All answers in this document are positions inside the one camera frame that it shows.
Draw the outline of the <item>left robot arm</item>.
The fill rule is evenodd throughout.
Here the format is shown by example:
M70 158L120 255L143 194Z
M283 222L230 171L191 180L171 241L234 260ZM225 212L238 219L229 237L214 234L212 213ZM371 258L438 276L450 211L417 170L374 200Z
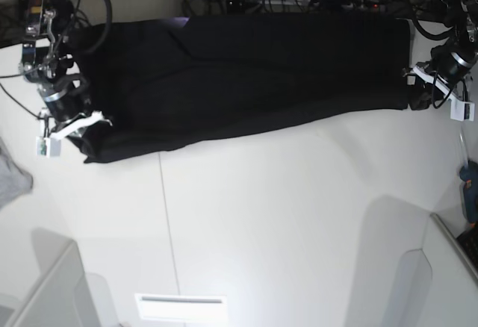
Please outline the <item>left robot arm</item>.
M419 63L422 82L430 88L430 104L441 108L452 99L457 84L462 84L462 103L468 98L465 77L477 64L477 0L439 0L444 6L443 24L448 29L440 34L427 31L418 20L410 0L404 0L416 31L431 41L444 41L430 52L431 58Z

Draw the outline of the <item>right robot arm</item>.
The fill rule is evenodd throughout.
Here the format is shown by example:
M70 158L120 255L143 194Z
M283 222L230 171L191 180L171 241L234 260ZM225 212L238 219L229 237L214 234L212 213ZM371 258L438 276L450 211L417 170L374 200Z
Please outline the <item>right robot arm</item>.
M106 23L98 40L87 48L70 47L78 23L79 4L71 0L28 0L22 42L21 75L37 86L46 106L39 118L55 127L46 131L55 140L80 138L98 122L102 112L92 109L90 82L82 73L69 73L75 55L90 55L105 41L112 26L111 0L105 4Z

